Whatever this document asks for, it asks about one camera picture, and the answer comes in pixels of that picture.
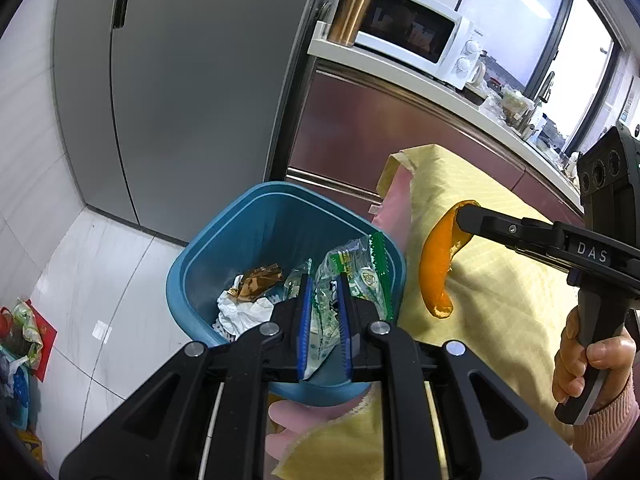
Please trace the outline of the pink knit sleeve forearm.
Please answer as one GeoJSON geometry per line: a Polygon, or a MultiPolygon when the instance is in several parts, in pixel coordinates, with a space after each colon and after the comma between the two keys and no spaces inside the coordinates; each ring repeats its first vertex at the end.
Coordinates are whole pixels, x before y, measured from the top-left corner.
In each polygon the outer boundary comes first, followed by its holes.
{"type": "Polygon", "coordinates": [[[574,427],[574,451],[593,477],[617,452],[639,418],[639,405],[632,377],[622,393],[606,408],[588,416],[583,425],[574,427]]]}

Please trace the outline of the person's right hand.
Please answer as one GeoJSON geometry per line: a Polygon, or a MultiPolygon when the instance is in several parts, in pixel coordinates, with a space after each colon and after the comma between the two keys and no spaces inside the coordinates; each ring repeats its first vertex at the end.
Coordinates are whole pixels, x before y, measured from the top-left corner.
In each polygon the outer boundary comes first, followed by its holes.
{"type": "Polygon", "coordinates": [[[634,367],[637,347],[626,328],[618,336],[583,347],[577,340],[579,330],[578,307],[574,307],[567,315],[560,348],[554,357],[552,394],[556,402],[565,404],[569,398],[578,398],[582,394],[588,367],[606,370],[608,376],[591,410],[594,413],[614,402],[625,389],[634,367]]]}

